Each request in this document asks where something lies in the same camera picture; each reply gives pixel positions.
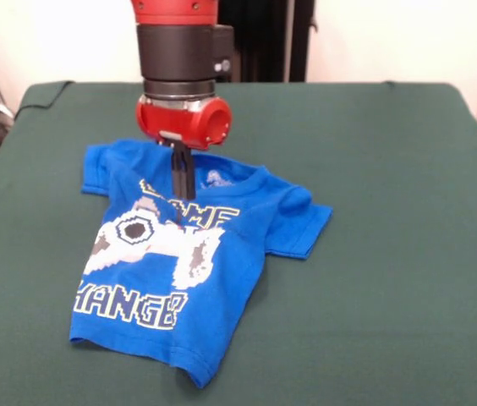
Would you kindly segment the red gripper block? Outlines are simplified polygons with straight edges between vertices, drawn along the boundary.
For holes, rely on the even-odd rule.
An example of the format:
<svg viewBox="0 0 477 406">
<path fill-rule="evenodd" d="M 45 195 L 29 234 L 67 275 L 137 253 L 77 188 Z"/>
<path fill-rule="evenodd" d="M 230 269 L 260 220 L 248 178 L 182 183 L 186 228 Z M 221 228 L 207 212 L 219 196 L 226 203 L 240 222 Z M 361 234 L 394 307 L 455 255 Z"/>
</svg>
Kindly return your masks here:
<svg viewBox="0 0 477 406">
<path fill-rule="evenodd" d="M 180 199 L 193 200 L 195 162 L 190 149 L 206 151 L 225 141 L 232 122 L 228 103 L 216 96 L 193 101 L 163 101 L 142 96 L 135 116 L 141 131 L 149 138 L 172 143 L 173 193 Z"/>
</svg>

